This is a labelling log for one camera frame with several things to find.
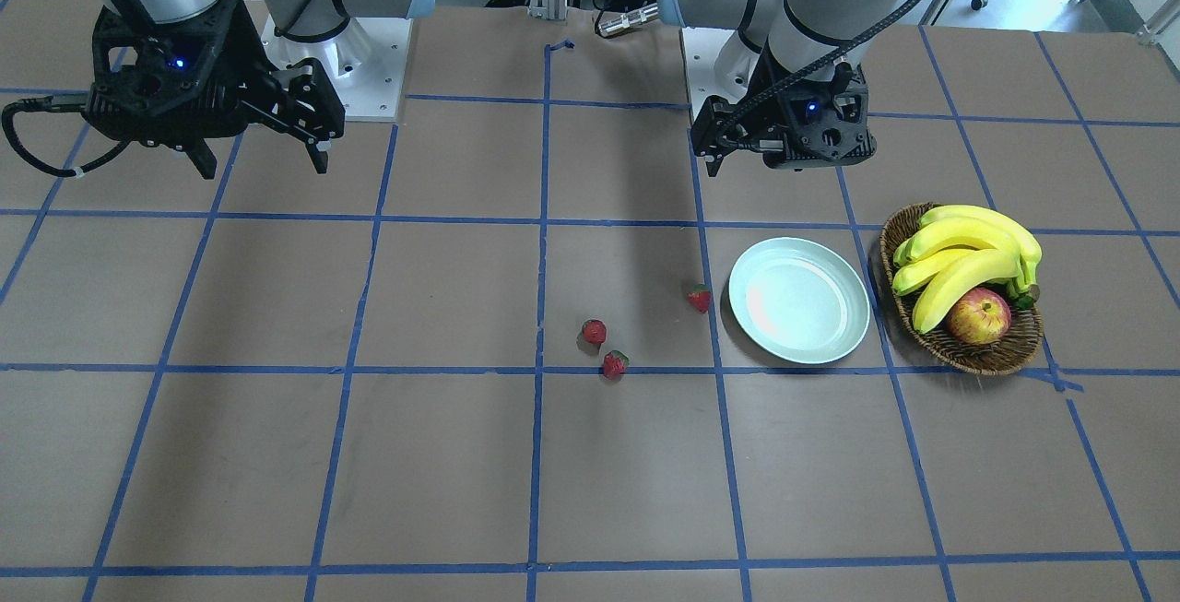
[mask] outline brown woven basket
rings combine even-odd
[[[985,377],[1003,377],[1018,372],[1036,355],[1041,339],[1044,336],[1044,323],[1035,306],[1029,309],[1012,308],[1012,325],[1008,333],[995,343],[977,346],[963,343],[946,332],[942,323],[929,333],[919,335],[913,329],[912,315],[920,292],[898,296],[890,290],[890,287],[893,286],[893,253],[899,244],[918,231],[918,220],[937,205],[936,203],[919,203],[902,208],[889,221],[885,221],[880,237],[880,262],[885,269],[887,282],[885,290],[889,290],[890,295],[893,296],[905,329],[943,362],[948,362],[957,369]]]

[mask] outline strawberry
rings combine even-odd
[[[582,339],[595,346],[602,346],[602,342],[607,341],[607,325],[597,319],[582,323]]]
[[[713,303],[713,293],[709,287],[704,284],[696,284],[693,290],[688,292],[688,303],[696,308],[701,314],[709,310],[709,305]]]
[[[629,364],[631,361],[625,355],[617,351],[611,351],[602,361],[602,375],[612,381],[622,379],[623,374],[627,373]]]

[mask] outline apple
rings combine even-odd
[[[1012,312],[1008,302],[983,287],[966,292],[946,315],[946,329],[959,341],[971,345],[999,341],[1011,325]]]

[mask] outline round plate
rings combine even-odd
[[[746,250],[729,274],[729,306],[746,334],[774,355],[831,362],[868,331],[868,293],[839,254],[801,238]]]

